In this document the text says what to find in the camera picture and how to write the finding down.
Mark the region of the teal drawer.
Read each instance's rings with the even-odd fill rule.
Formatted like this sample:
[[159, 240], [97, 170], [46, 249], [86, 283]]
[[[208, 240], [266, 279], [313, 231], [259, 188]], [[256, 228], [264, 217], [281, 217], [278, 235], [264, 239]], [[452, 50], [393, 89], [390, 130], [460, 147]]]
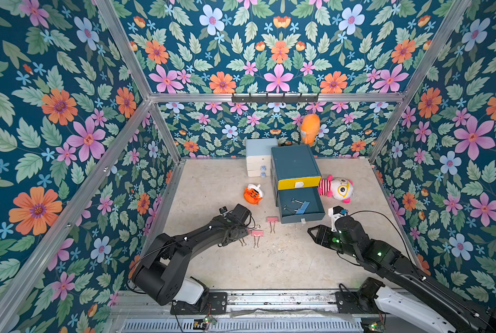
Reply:
[[277, 207], [283, 224], [321, 221], [326, 214], [317, 187], [278, 191]]

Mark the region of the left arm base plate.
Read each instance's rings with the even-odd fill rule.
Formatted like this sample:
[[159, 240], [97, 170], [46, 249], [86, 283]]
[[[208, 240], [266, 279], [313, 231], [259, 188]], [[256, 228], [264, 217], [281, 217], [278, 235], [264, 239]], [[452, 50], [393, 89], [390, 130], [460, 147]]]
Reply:
[[220, 315], [227, 312], [228, 293], [221, 291], [209, 291], [205, 289], [202, 297], [191, 305], [182, 301], [174, 301], [170, 313], [171, 315]]

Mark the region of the yellow top drawer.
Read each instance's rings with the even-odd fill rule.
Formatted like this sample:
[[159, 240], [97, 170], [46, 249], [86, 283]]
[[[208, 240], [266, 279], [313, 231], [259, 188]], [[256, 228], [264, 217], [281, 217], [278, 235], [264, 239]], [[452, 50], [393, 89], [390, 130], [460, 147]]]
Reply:
[[322, 177], [310, 176], [302, 178], [280, 179], [277, 181], [279, 191], [318, 187]]

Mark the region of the blue binder clip bottom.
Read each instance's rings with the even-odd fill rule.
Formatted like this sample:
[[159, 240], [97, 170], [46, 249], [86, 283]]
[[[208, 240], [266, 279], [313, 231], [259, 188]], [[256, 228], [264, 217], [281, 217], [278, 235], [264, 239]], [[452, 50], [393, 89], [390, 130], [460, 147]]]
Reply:
[[310, 203], [308, 201], [298, 201], [296, 199], [292, 199], [291, 202], [297, 203], [299, 205], [299, 207], [294, 210], [296, 215], [303, 215], [310, 205]]

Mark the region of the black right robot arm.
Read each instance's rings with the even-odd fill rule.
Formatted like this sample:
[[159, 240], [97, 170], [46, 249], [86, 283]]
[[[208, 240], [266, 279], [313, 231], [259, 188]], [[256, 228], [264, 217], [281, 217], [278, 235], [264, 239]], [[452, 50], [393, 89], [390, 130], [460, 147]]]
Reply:
[[427, 332], [496, 332], [496, 308], [485, 309], [428, 277], [389, 243], [369, 238], [353, 217], [342, 216], [331, 228], [311, 227], [308, 233], [316, 244], [353, 257], [366, 271], [397, 284], [413, 296], [407, 298], [380, 280], [368, 278], [358, 296], [369, 306]]

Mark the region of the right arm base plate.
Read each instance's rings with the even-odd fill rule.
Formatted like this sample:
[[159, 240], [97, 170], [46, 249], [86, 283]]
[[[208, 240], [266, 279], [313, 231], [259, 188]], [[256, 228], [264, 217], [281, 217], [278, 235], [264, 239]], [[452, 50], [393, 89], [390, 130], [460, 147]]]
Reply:
[[372, 277], [367, 278], [362, 285], [354, 290], [344, 284], [338, 285], [335, 292], [335, 303], [340, 313], [344, 314], [378, 314], [381, 310], [375, 303], [377, 293], [384, 287], [382, 281]]

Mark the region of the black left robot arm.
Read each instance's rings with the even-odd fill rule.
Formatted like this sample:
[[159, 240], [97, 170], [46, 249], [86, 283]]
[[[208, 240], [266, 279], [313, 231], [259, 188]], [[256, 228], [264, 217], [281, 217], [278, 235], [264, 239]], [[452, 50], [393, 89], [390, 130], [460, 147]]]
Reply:
[[159, 305], [185, 303], [199, 311], [209, 302], [209, 288], [186, 273], [192, 258], [211, 247], [226, 247], [249, 234], [251, 211], [238, 204], [206, 225], [186, 234], [157, 236], [145, 255], [132, 265], [130, 281]]

